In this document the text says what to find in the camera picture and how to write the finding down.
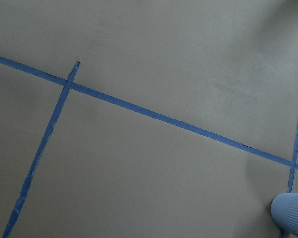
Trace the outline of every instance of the blue cylinder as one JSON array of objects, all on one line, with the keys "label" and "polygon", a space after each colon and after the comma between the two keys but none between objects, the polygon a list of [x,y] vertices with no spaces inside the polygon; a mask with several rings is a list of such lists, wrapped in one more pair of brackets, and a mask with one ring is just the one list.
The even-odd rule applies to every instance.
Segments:
[{"label": "blue cylinder", "polygon": [[298,237],[298,193],[282,193],[275,197],[271,215],[279,227]]}]

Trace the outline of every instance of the floor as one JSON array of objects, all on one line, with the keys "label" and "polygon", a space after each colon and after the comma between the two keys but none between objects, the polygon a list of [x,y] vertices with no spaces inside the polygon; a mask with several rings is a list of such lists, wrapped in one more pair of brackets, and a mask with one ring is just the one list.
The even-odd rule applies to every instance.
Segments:
[{"label": "floor", "polygon": [[0,57],[0,237],[77,61],[9,237],[281,237],[298,0],[0,1]]}]

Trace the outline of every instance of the ribbed texture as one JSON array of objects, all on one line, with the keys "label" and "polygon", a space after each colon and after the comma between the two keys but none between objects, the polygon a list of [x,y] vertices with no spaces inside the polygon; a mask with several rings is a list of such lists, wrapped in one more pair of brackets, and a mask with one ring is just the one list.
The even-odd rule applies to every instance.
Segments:
[{"label": "ribbed texture", "polygon": [[298,237],[298,194],[292,194],[285,205],[286,230]]}]

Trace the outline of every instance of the ribbed cylinder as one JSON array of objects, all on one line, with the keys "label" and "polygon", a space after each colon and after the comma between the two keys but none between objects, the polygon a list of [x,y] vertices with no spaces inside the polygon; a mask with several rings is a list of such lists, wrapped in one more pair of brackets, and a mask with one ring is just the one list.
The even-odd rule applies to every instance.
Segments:
[{"label": "ribbed cylinder", "polygon": [[298,193],[278,195],[271,211],[277,225],[298,237]]}]

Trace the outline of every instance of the gray surface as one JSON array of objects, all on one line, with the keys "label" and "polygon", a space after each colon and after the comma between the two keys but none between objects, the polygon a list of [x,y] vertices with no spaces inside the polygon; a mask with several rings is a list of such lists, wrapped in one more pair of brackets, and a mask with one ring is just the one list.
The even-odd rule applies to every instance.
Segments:
[{"label": "gray surface", "polygon": [[[0,1],[0,56],[291,159],[298,0]],[[60,90],[0,65],[0,236]],[[277,238],[288,173],[70,92],[11,237]]]}]

